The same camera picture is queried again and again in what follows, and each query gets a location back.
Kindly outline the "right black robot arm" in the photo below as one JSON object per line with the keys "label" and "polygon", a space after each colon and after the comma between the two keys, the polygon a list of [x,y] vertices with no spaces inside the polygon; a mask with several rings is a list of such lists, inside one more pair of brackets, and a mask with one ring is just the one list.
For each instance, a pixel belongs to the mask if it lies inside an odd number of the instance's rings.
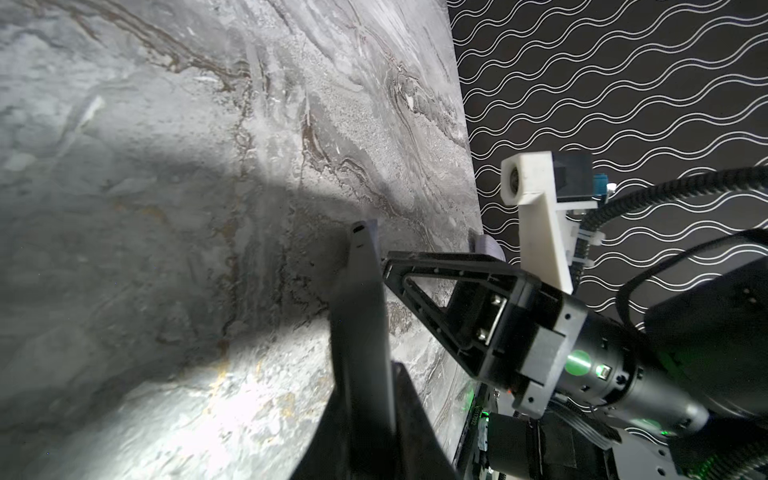
{"label": "right black robot arm", "polygon": [[692,256],[685,250],[621,286],[618,316],[575,293],[604,224],[649,206],[759,190],[763,166],[709,172],[595,202],[590,159],[556,152],[502,163],[500,192],[518,210],[521,264],[481,253],[394,252],[390,290],[472,378],[512,395],[538,419],[553,413],[593,444],[608,437],[568,406],[684,443],[682,470],[730,479],[767,462],[767,264],[757,260],[630,320],[633,292]]}

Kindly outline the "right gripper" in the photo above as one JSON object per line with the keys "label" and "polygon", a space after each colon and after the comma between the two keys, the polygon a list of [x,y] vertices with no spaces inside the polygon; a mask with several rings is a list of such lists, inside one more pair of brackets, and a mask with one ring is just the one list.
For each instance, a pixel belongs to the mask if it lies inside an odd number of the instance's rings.
{"label": "right gripper", "polygon": [[[385,285],[467,374],[510,392],[515,410],[541,417],[586,311],[518,271],[477,253],[391,251],[383,260]],[[419,278],[447,281],[447,304],[438,304]]]}

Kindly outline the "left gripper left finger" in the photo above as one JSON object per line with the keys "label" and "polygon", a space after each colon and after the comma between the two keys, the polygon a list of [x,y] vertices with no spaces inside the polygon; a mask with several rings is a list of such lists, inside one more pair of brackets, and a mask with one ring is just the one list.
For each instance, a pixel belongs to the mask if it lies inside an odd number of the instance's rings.
{"label": "left gripper left finger", "polygon": [[331,395],[291,479],[358,479],[353,442],[360,423],[345,395]]}

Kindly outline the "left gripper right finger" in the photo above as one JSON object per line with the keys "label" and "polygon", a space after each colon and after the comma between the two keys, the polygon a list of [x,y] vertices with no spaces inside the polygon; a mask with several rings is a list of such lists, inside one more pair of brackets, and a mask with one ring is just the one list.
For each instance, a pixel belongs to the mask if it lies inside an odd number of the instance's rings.
{"label": "left gripper right finger", "polygon": [[444,454],[404,364],[392,363],[395,414],[395,479],[457,479]]}

